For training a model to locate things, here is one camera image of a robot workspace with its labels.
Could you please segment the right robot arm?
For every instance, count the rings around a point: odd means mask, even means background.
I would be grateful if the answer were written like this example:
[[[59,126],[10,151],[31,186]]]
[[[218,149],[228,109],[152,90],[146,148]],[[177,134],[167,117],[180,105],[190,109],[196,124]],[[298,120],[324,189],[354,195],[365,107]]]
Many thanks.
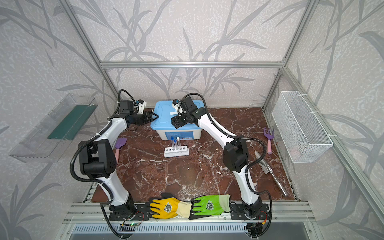
[[[266,191],[257,192],[250,175],[250,168],[265,157],[267,147],[264,142],[255,138],[236,136],[226,130],[212,117],[201,94],[187,94],[180,100],[173,100],[172,105],[177,115],[171,118],[171,124],[176,129],[186,124],[195,124],[221,145],[224,165],[233,172],[240,188],[245,214],[249,219],[254,219],[262,208],[263,201],[260,195],[265,194]],[[253,162],[249,162],[247,140],[255,141],[263,148],[261,156]]]

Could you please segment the blue plastic bin lid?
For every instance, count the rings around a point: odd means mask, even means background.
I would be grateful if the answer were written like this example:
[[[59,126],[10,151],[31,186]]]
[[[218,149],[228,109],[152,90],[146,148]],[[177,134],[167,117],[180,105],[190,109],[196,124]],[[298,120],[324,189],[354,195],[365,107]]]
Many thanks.
[[[159,131],[173,131],[173,130],[197,130],[200,129],[195,124],[186,124],[183,127],[176,129],[171,124],[171,118],[175,115],[171,113],[176,112],[176,109],[172,106],[173,101],[159,101],[155,105],[154,113],[159,116],[156,120],[151,122],[151,128]]]

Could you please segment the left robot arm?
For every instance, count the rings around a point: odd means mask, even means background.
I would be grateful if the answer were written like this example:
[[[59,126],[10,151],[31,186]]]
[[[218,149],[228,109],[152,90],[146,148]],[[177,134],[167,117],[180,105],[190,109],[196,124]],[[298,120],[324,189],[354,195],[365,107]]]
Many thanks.
[[[114,113],[108,117],[108,124],[90,140],[79,143],[70,162],[70,173],[79,182],[97,183],[102,187],[109,198],[107,203],[101,203],[102,207],[109,205],[112,212],[133,215],[137,208],[117,175],[118,160],[113,146],[130,125],[146,125],[159,115],[145,111],[146,102],[135,100],[124,89],[118,92],[117,104]]]

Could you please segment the white test tube rack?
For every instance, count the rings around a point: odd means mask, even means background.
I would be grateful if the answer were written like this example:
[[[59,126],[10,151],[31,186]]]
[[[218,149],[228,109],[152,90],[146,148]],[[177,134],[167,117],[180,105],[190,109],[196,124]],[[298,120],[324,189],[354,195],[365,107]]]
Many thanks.
[[[178,149],[176,147],[167,147],[164,150],[165,158],[173,158],[173,157],[182,157],[189,155],[189,148],[187,146],[180,146]]]

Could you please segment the test tube cork stopper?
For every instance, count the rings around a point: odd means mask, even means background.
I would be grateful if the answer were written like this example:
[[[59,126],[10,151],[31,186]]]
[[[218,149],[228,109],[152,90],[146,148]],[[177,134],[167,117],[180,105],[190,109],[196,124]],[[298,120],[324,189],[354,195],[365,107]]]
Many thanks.
[[[181,146],[181,141],[180,141],[180,137],[177,137],[177,144],[178,144],[178,148],[179,150],[182,148]]]

